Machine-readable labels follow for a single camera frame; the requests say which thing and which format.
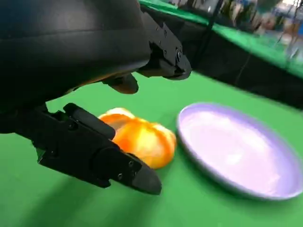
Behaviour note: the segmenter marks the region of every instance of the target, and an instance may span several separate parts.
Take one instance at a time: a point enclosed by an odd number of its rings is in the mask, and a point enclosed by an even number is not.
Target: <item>black table skirt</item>
[[[167,24],[182,42],[183,51],[195,71],[245,91],[303,109],[303,80],[300,77],[250,54],[214,31],[210,31],[211,40],[203,54],[197,56],[197,50],[205,45],[206,25],[158,12],[145,5],[141,8],[158,23]]]

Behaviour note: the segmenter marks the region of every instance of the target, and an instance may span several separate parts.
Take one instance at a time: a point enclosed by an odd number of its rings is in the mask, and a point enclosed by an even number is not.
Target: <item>green table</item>
[[[299,112],[196,73],[184,81],[136,77],[136,95],[92,84],[48,105],[55,111],[74,102],[95,115],[122,106],[175,131],[183,107],[216,102],[264,121],[303,156]],[[202,177],[180,145],[173,162],[158,171],[159,197],[117,183],[103,190],[39,166],[31,142],[14,134],[0,135],[0,147],[1,227],[298,227],[303,222],[303,197],[268,203],[230,195]]]

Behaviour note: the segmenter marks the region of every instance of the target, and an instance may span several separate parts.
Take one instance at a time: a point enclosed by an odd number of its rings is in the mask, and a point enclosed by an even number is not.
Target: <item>lavender plate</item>
[[[302,193],[299,158],[253,118],[228,107],[197,103],[180,112],[177,124],[191,157],[220,182],[267,200]]]

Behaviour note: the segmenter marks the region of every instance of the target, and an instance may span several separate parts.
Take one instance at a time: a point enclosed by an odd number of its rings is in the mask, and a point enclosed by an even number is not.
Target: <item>orange fruit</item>
[[[114,143],[149,167],[161,168],[173,159],[176,136],[162,125],[137,118],[123,108],[109,110],[99,119],[116,130]]]

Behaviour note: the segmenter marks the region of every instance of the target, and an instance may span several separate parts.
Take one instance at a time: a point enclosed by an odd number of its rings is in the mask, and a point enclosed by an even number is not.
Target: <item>background table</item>
[[[214,24],[161,0],[140,0],[141,9],[165,22],[182,42],[193,69],[215,80],[303,109],[303,64],[289,61],[271,39]]]
[[[48,105],[55,111],[74,102],[95,115],[122,106],[176,131],[183,107],[216,102],[264,121],[303,157],[298,111],[196,73],[184,81],[136,77],[140,90],[132,96],[92,84]],[[303,197],[279,203],[239,198],[201,175],[180,145],[173,162],[158,171],[163,183],[158,197],[117,183],[100,189],[39,166],[31,142],[14,134],[0,135],[0,148],[1,227],[298,227],[303,222]]]

